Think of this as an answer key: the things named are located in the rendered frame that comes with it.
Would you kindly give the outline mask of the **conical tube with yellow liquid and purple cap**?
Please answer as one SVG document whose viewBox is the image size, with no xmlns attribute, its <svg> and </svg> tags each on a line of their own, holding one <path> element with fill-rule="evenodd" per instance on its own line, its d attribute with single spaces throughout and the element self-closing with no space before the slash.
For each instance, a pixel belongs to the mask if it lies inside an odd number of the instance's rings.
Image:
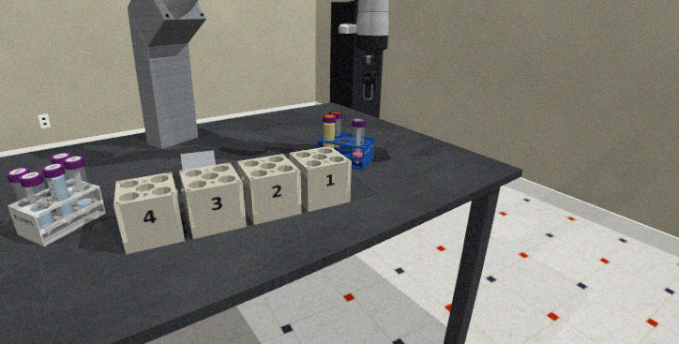
<svg viewBox="0 0 679 344">
<path fill-rule="evenodd" d="M 325 141 L 334 141 L 335 140 L 335 123 L 336 123 L 336 115 L 333 115 L 333 114 L 323 115 L 323 139 Z M 327 147 L 327 146 L 331 146 L 332 148 L 335 148 L 335 144 L 323 142 L 323 147 Z"/>
</svg>

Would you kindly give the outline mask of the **blue tube rack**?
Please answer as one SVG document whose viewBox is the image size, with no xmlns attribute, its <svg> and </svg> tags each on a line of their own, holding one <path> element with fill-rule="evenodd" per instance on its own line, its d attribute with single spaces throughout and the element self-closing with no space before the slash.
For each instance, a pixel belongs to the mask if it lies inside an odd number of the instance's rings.
<svg viewBox="0 0 679 344">
<path fill-rule="evenodd" d="M 352 161 L 352 169 L 358 169 L 363 171 L 373 160 L 374 138 L 364 136 L 364 139 L 368 139 L 368 141 L 364 141 L 363 145 L 353 145 L 353 139 L 344 138 L 347 136 L 353 137 L 353 134 L 340 133 L 340 136 L 335 137 L 334 141 L 325 141 L 322 137 L 319 140 L 317 140 L 317 148 L 323 147 L 323 142 L 340 145 L 340 147 L 335 147 L 334 149 Z M 346 141 L 347 143 L 340 143 L 339 141 Z M 353 157 L 352 156 L 353 150 L 344 149 L 345 147 L 363 149 L 363 157 Z M 358 164 L 355 164 L 354 160 L 360 162 Z"/>
</svg>

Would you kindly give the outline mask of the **white tube rack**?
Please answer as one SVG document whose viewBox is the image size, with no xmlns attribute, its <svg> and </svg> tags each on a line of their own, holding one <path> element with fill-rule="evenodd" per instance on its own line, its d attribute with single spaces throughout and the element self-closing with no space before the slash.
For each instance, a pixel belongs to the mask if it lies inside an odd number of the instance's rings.
<svg viewBox="0 0 679 344">
<path fill-rule="evenodd" d="M 89 189 L 77 193 L 72 191 L 72 187 L 69 187 L 68 191 L 70 197 L 61 202 L 54 202 L 52 196 L 48 197 L 50 206 L 49 208 L 42 211 L 32 212 L 30 206 L 20 207 L 17 202 L 8 205 L 8 210 L 10 212 L 17 234 L 45 247 L 57 239 L 67 235 L 68 233 L 77 230 L 90 221 L 106 214 L 99 186 L 90 183 L 88 184 Z M 85 207 L 82 208 L 77 206 L 76 201 L 72 202 L 88 193 L 91 193 L 93 202 L 86 205 Z M 60 217 L 56 214 L 56 211 L 53 211 L 54 223 L 42 229 L 39 227 L 37 217 L 51 212 L 52 210 L 68 202 L 72 202 L 74 209 L 73 213 L 66 217 Z M 85 213 L 89 210 L 91 210 L 90 214 L 86 215 Z M 67 224 L 66 222 L 70 220 L 72 220 L 72 222 Z M 51 230 L 53 230 L 51 234 L 45 234 Z"/>
</svg>

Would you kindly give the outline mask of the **cream tube adapter block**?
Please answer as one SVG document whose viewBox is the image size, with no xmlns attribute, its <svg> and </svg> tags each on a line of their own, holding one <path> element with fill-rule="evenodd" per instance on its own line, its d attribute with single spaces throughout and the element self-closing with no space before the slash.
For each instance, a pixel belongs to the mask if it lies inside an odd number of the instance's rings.
<svg viewBox="0 0 679 344">
<path fill-rule="evenodd" d="M 237 161 L 237 169 L 253 225 L 302 214 L 301 171 L 285 155 Z"/>
<path fill-rule="evenodd" d="M 113 206 L 126 254 L 185 241 L 177 197 L 171 172 L 115 182 Z"/>
<path fill-rule="evenodd" d="M 247 227 L 243 182 L 231 163 L 179 173 L 193 239 Z"/>
<path fill-rule="evenodd" d="M 351 200 L 352 161 L 331 146 L 289 153 L 301 171 L 301 204 L 308 211 Z"/>
</svg>

